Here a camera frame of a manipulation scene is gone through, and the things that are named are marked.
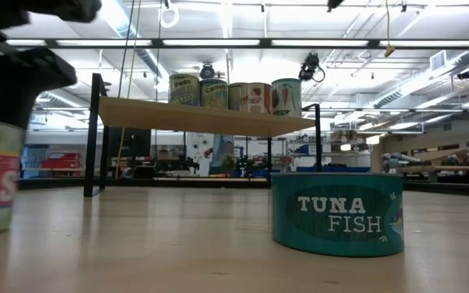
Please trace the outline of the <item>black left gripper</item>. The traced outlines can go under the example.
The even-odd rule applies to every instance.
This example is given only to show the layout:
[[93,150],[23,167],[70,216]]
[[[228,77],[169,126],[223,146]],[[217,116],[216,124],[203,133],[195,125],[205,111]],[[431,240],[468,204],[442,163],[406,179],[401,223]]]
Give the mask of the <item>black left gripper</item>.
[[[29,12],[89,23],[100,0],[0,0],[0,31],[29,24]],[[47,48],[0,56],[0,122],[25,127],[36,97],[77,82],[75,69]]]

